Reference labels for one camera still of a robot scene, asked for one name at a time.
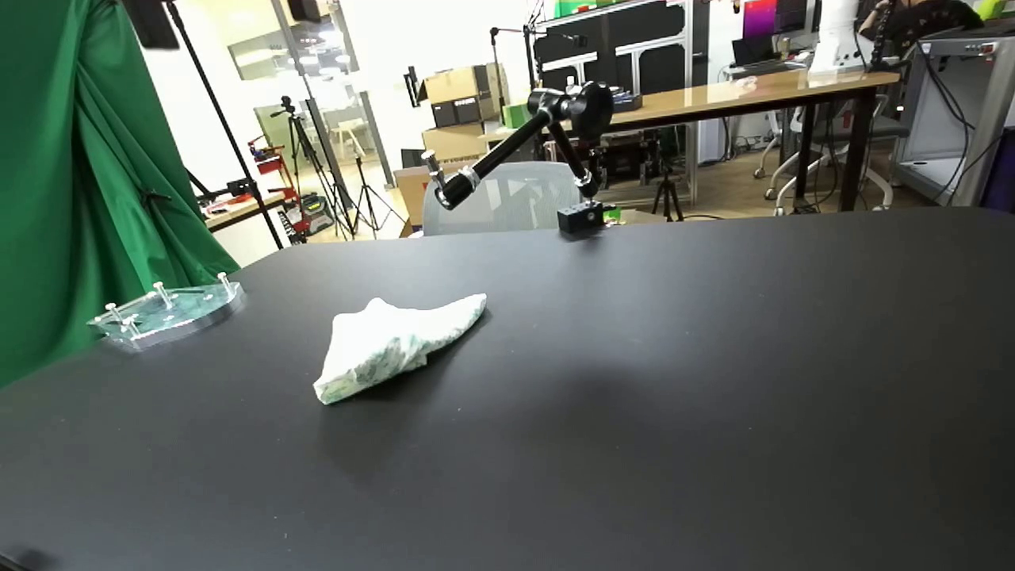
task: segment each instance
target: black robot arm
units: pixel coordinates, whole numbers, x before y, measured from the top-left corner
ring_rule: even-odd
[[[493,153],[485,153],[478,163],[467,164],[453,178],[433,178],[433,197],[445,210],[461,207],[485,175],[493,175],[500,163],[508,163],[521,145],[527,145],[532,137],[550,130],[556,138],[557,153],[565,154],[576,189],[584,197],[580,207],[561,210],[557,223],[565,233],[587,233],[604,227],[604,207],[594,204],[599,192],[599,178],[596,167],[587,167],[576,159],[576,149],[572,145],[561,120],[572,120],[572,130],[580,142],[599,145],[599,137],[606,134],[612,120],[612,93],[604,83],[587,83],[576,93],[536,93],[531,98],[531,120],[515,130],[504,142],[497,142]]]

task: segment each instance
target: wooden desk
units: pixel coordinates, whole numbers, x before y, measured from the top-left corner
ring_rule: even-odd
[[[609,130],[643,130],[667,126],[681,120],[706,120],[722,113],[750,113],[767,109],[797,109],[801,105],[801,137],[798,137],[798,167],[797,167],[797,204],[801,207],[805,192],[805,164],[811,163],[811,126],[815,105],[853,98],[853,137],[848,172],[841,184],[841,212],[856,207],[859,167],[868,137],[868,120],[875,111],[875,93],[899,86],[899,72],[828,72],[811,75],[805,69],[746,75],[728,83],[706,83],[694,90],[653,93],[641,98],[636,111],[615,113]]]
[[[263,192],[263,210],[276,210],[282,204],[285,204],[282,192]],[[236,204],[232,210],[204,219],[204,225],[209,232],[220,232],[220,227],[239,225],[239,223],[244,223],[244,219],[249,219],[257,212],[260,212],[257,201],[246,201],[246,204]]]
[[[672,120],[750,113],[786,105],[853,98],[856,93],[891,90],[893,83],[899,72],[809,75],[805,69],[786,69],[767,75],[746,75],[728,83],[706,83],[694,90],[643,95],[636,111],[615,113],[609,126],[660,126]]]

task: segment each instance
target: computer monitor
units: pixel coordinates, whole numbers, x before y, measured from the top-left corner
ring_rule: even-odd
[[[771,48],[771,35],[731,40],[731,63],[737,66],[748,66],[748,63],[760,63],[760,59],[775,59],[775,56],[778,55]]]
[[[743,9],[743,37],[815,30],[818,0],[748,0]]]

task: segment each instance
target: person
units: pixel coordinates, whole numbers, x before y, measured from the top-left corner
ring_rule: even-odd
[[[899,0],[891,12],[891,0],[881,0],[868,9],[859,25],[859,35],[875,37],[886,25],[886,37],[893,44],[893,55],[908,55],[916,37],[943,30],[943,27],[981,27],[981,14],[961,0]]]

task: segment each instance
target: cardboard box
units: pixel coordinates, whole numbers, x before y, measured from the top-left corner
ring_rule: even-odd
[[[433,126],[485,122],[497,120],[497,105],[493,98],[461,98],[430,105]]]
[[[478,159],[485,153],[481,134],[478,122],[426,130],[421,145],[430,149],[439,163]]]
[[[430,187],[430,172],[428,167],[393,172],[393,184],[404,192],[409,225],[411,227],[421,225],[421,201],[426,201],[426,189]]]
[[[476,163],[478,163],[478,154],[445,159],[440,172],[445,172],[445,178],[453,178],[461,167],[476,164]]]
[[[453,66],[440,69],[426,80],[426,98],[430,105],[439,100],[461,100],[461,98],[493,98],[500,100],[500,83],[497,83],[497,66]]]

